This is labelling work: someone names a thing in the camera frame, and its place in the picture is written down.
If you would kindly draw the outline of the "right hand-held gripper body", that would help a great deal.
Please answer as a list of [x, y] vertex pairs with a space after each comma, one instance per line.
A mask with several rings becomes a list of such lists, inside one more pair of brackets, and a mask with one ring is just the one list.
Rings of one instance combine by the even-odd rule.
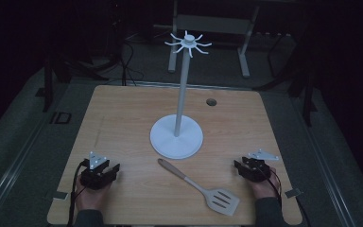
[[279, 161], [279, 157], [262, 149], [249, 152], [242, 157], [242, 176], [254, 183], [269, 179], [270, 167], [267, 161]]

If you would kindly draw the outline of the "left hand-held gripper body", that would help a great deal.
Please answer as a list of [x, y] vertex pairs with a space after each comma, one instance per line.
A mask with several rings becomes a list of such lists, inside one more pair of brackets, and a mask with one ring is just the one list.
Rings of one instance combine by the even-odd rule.
[[80, 182], [83, 186], [93, 190], [98, 190], [113, 181], [113, 179], [109, 177], [109, 171], [105, 172], [106, 168], [98, 168], [98, 166], [106, 160], [108, 159], [105, 156], [99, 155], [93, 151], [89, 153], [87, 166], [82, 171], [80, 177]]

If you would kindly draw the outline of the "person's right hand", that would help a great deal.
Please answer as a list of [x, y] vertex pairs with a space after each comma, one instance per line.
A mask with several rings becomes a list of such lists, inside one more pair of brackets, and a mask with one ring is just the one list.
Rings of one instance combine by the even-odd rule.
[[276, 175], [276, 169], [272, 167], [270, 169], [270, 178], [260, 183], [249, 182], [249, 186], [252, 189], [253, 196], [257, 199], [264, 198], [278, 198], [279, 190], [281, 187], [280, 181]]

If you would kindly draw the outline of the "person's left hand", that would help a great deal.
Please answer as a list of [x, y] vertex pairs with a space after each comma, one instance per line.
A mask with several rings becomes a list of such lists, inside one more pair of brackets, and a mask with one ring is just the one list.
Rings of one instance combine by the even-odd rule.
[[80, 177], [76, 181], [76, 207], [79, 211], [82, 210], [98, 210], [101, 211], [104, 203], [109, 194], [111, 185], [107, 184], [105, 187], [93, 190], [84, 187], [80, 182]]

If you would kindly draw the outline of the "white hook stand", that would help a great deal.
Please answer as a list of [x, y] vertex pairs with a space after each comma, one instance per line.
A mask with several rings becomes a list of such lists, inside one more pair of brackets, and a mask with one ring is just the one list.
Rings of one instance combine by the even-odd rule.
[[173, 160], [182, 160], [195, 155], [203, 142], [203, 131], [199, 123], [193, 118], [183, 114], [189, 76], [190, 61], [193, 58], [193, 50], [208, 55], [202, 51], [201, 46], [210, 46], [211, 43], [202, 44], [199, 35], [197, 38], [184, 31], [182, 38], [171, 35], [174, 43], [165, 42], [171, 47], [178, 47], [174, 54], [182, 52], [181, 79], [178, 97], [178, 106], [175, 114], [163, 116], [157, 120], [150, 130], [150, 143], [162, 156]]

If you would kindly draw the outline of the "black metal stand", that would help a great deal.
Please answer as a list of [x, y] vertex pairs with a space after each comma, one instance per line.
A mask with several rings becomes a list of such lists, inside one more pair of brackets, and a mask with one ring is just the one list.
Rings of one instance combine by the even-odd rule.
[[294, 37], [296, 43], [285, 66], [276, 74], [275, 79], [257, 87], [253, 91], [267, 91], [279, 84], [290, 81], [287, 89], [289, 97], [303, 95], [302, 118], [307, 127], [311, 127], [311, 113], [316, 110], [312, 102], [315, 83], [315, 69], [312, 54], [309, 52], [311, 35], [305, 31], [300, 37]]
[[53, 102], [53, 75], [56, 75], [60, 83], [69, 83], [72, 79], [70, 69], [78, 70], [83, 76], [95, 80], [106, 80], [93, 69], [84, 66], [81, 62], [61, 52], [52, 52], [47, 55], [43, 63], [43, 88], [40, 88], [36, 96], [44, 98], [43, 112], [47, 112]]

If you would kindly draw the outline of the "metal floor rail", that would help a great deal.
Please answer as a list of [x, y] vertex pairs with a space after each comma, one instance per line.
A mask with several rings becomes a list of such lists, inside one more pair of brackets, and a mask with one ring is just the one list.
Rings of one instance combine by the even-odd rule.
[[306, 137], [308, 138], [309, 143], [311, 144], [311, 149], [313, 150], [315, 156], [315, 162], [319, 169], [322, 180], [324, 181], [325, 188], [329, 194], [331, 202], [335, 207], [337, 216], [340, 220], [342, 227], [355, 227], [353, 216], [348, 209], [347, 203], [343, 198], [341, 190], [337, 185], [336, 179], [333, 176], [330, 167], [327, 165], [326, 159], [320, 148], [320, 144], [318, 143], [312, 130], [306, 125], [306, 121], [304, 120], [303, 115], [301, 114], [299, 108], [296, 105], [294, 105], [294, 109], [297, 116], [301, 120]]
[[39, 122], [0, 180], [0, 227], [49, 227], [58, 175], [50, 164], [51, 126]]

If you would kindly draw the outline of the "white desk frame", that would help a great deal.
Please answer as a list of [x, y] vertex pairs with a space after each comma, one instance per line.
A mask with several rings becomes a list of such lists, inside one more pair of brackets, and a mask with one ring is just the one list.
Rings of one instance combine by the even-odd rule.
[[177, 54], [180, 52], [179, 43], [183, 40], [183, 38], [177, 37], [177, 32], [179, 30], [184, 30], [185, 32], [202, 31], [234, 34], [243, 35], [245, 38], [244, 43], [242, 43], [242, 45], [237, 48], [237, 56], [240, 63], [242, 77], [248, 78], [251, 73], [248, 66], [246, 52], [253, 33], [256, 19], [259, 14], [259, 10], [259, 6], [254, 6], [250, 19], [179, 14], [178, 0], [173, 0], [172, 31], [170, 33], [172, 41], [169, 43], [170, 54], [167, 70], [170, 73], [174, 73], [176, 71]]

